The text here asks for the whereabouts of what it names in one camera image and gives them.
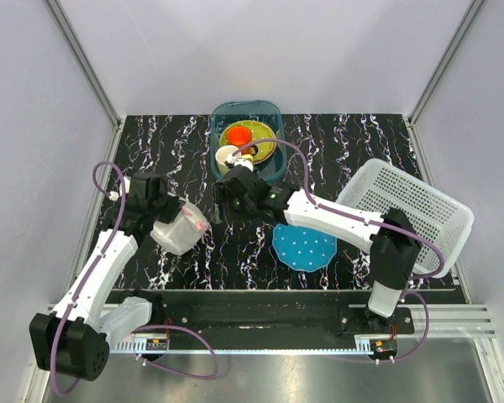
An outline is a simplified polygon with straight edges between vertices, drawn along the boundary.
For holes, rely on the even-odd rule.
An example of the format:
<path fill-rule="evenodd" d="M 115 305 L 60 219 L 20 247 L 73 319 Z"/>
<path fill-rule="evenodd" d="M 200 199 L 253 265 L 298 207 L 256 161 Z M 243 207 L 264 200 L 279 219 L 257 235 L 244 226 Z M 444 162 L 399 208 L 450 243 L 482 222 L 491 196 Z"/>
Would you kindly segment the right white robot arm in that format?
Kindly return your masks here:
<path fill-rule="evenodd" d="M 365 325 L 378 333 L 393 325 L 423 243 L 402 210 L 392 207 L 380 213 L 345 207 L 286 181 L 269 184 L 246 165 L 231 167 L 213 185 L 213 205 L 218 222 L 259 219 L 273 226 L 310 228 L 367 253 L 373 286 Z"/>

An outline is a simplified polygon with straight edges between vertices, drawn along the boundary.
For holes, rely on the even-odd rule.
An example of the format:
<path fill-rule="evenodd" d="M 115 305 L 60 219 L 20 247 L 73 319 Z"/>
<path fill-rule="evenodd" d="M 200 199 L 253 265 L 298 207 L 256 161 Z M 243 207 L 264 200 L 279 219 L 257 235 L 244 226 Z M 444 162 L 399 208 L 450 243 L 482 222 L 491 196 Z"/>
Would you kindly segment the white mesh laundry bag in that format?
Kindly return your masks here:
<path fill-rule="evenodd" d="M 181 256 L 193 249 L 208 229 L 202 212 L 186 201 L 173 222 L 155 222 L 150 236 L 166 252 Z"/>

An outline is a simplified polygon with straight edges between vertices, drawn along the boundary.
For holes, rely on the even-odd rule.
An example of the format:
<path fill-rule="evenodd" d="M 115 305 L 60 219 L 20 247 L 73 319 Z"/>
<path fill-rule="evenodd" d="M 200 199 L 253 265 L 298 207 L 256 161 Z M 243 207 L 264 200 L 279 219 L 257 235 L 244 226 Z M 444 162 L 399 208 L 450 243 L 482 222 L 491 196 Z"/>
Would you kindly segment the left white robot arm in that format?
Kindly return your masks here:
<path fill-rule="evenodd" d="M 120 201 L 118 213 L 99 233 L 79 277 L 52 312 L 38 313 L 29 324 L 35 361 L 42 370 L 93 381 L 110 351 L 133 330 L 156 332 L 165 313 L 144 298 L 126 298 L 103 314 L 110 291 L 125 265 L 156 223 L 170 223 L 184 202 L 168 192 L 158 174 L 138 173 Z"/>

